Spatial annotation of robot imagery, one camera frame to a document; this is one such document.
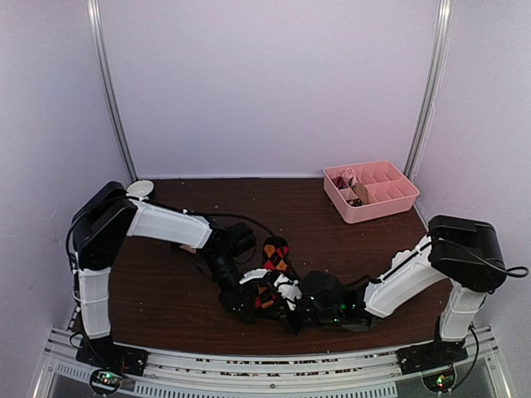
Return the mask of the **argyle black red orange sock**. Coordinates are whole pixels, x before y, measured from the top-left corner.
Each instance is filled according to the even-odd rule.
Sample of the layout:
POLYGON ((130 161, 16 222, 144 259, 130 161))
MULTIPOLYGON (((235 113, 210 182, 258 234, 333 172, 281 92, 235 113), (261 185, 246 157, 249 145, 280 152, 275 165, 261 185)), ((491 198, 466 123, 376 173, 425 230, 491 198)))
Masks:
POLYGON ((284 274, 290 279, 298 280, 295 275, 290 257, 287 241, 280 236, 271 236, 265 239, 262 248, 262 269, 269 269, 270 274, 257 281, 258 299, 256 311, 260 318, 280 319, 282 300, 273 283, 279 275, 284 274))

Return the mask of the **striped beige green sock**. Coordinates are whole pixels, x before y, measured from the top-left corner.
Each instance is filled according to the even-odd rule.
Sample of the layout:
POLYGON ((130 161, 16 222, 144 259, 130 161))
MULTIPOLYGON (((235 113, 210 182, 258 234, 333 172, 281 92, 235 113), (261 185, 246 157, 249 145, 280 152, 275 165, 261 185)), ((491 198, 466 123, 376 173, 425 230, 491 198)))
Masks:
POLYGON ((184 250, 184 251, 187 251, 188 253, 191 253, 191 254, 196 254, 197 253, 197 250, 195 248, 192 248, 189 245, 172 243, 170 246, 171 246, 171 248, 173 250, 184 250))

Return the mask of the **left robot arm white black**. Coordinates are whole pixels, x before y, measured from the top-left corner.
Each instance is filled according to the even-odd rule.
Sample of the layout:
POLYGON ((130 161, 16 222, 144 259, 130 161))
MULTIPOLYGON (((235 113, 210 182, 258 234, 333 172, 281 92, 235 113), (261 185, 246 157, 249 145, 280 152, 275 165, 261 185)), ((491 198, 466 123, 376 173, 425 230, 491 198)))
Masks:
POLYGON ((255 320, 255 295, 241 284, 236 257, 256 245, 258 221, 239 214, 223 226, 219 214, 186 211, 126 192, 118 182, 104 185, 73 217, 66 255, 80 310, 78 362, 125 374, 141 374, 146 351, 114 343, 109 316, 109 281, 121 247, 129 237, 160 240, 196 250, 219 286, 218 300, 244 323, 255 320))

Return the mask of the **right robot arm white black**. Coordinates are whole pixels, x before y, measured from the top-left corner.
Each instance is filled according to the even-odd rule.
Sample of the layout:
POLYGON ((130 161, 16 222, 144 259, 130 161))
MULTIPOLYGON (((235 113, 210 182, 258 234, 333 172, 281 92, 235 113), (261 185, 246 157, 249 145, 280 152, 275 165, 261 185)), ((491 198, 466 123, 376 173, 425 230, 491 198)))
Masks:
POLYGON ((331 274, 312 271, 301 280, 280 278, 275 288, 287 304, 294 332, 305 323, 365 332, 426 288, 450 280, 451 294, 436 320, 433 340, 397 351, 401 372, 411 374, 465 360, 465 337, 487 295, 508 278, 528 275, 526 266, 505 267, 491 224, 435 216, 419 243, 397 252, 389 269, 375 279, 364 276, 342 284, 331 274))

